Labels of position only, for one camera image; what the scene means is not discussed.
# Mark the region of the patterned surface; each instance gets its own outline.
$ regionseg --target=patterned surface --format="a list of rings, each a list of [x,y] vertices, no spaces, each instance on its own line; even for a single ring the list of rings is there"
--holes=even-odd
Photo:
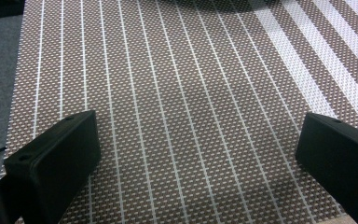
[[[358,128],[358,0],[27,1],[7,154],[94,109],[103,158],[62,223],[315,223],[307,111]]]

